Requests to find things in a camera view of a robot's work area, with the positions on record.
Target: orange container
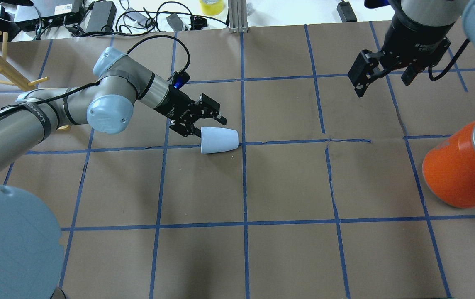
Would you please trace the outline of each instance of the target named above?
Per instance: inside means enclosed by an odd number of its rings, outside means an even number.
[[[442,201],[457,208],[475,208],[475,121],[425,156],[425,182]]]

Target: yellow tape roll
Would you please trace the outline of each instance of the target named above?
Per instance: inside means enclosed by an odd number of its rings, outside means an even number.
[[[224,8],[222,0],[199,0],[202,13],[205,15],[218,15]]]

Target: black power brick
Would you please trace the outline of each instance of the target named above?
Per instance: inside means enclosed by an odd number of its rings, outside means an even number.
[[[116,18],[116,6],[112,1],[93,2],[92,14],[86,32],[111,32]]]
[[[355,16],[355,12],[353,12],[349,2],[343,0],[337,5],[337,11],[339,12],[340,19],[343,23],[357,22],[357,17]]]

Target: white cup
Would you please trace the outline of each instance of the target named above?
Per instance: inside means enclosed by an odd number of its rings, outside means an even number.
[[[213,154],[235,150],[239,146],[236,130],[223,127],[201,127],[201,153]]]

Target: black box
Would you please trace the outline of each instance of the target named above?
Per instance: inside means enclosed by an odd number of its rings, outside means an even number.
[[[46,23],[51,27],[62,26],[64,17],[66,24],[79,23],[84,16],[82,0],[35,0],[34,6],[18,6],[14,22],[25,32],[33,31],[38,22],[37,9]]]
[[[116,5],[112,1],[94,2],[86,32],[111,32],[116,12]]]
[[[355,16],[355,12],[353,12],[353,9],[351,8],[351,5],[349,2],[339,3],[337,5],[337,11],[343,23],[357,22],[357,17]]]

